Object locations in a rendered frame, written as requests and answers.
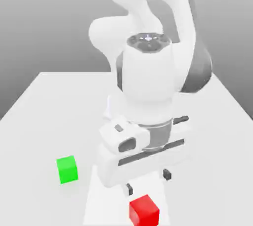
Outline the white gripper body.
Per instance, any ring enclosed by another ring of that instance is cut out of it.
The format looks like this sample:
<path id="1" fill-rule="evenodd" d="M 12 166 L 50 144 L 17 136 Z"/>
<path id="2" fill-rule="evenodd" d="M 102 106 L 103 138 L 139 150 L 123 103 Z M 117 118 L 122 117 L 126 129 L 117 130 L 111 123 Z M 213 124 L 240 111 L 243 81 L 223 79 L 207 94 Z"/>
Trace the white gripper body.
<path id="1" fill-rule="evenodd" d="M 119 155 L 103 144 L 98 147 L 97 174 L 105 187 L 126 184 L 134 178 L 183 162 L 190 156 L 190 124 L 176 124 L 170 142 L 157 151 Z"/>

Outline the small green cube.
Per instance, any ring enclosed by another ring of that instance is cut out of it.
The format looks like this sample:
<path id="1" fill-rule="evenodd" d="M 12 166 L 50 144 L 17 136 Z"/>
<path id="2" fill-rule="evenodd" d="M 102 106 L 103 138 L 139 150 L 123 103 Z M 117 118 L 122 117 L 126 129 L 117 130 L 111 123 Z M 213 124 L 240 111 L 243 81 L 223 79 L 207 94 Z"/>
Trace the small green cube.
<path id="1" fill-rule="evenodd" d="M 56 164 L 61 184 L 77 181 L 79 179 L 78 168 L 73 155 L 57 159 Z"/>

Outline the small red cube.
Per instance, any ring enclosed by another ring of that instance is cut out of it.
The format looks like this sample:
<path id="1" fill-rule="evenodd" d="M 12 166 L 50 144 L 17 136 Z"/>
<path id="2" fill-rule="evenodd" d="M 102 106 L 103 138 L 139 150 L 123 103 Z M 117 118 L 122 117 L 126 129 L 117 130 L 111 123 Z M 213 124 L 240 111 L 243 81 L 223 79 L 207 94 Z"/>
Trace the small red cube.
<path id="1" fill-rule="evenodd" d="M 129 218 L 134 226 L 157 226 L 160 210 L 149 195 L 144 195 L 129 203 Z"/>

